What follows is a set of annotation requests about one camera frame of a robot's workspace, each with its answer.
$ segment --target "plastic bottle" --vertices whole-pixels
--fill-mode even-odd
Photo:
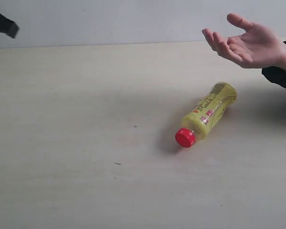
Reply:
[[[210,93],[182,119],[182,128],[175,135],[176,141],[189,148],[196,141],[204,139],[236,97],[236,90],[230,84],[215,84]]]

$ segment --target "hand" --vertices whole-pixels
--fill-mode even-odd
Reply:
[[[243,68],[276,66],[286,70],[286,44],[271,29],[233,13],[228,14],[227,20],[244,29],[245,33],[223,38],[217,32],[202,30],[208,44],[219,56]]]

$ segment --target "white table surface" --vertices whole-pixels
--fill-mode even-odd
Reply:
[[[236,103],[180,149],[180,120],[218,81]],[[11,228],[286,229],[286,90],[204,42],[1,49]]]

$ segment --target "black sleeve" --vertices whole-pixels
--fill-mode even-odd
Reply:
[[[262,74],[272,83],[276,83],[286,88],[286,71],[278,67],[268,67],[262,69]]]

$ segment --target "white wall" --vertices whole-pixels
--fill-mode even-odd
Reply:
[[[0,0],[21,29],[16,40],[0,35],[0,47],[196,41],[204,27],[238,32],[231,11],[286,37],[286,0]]]

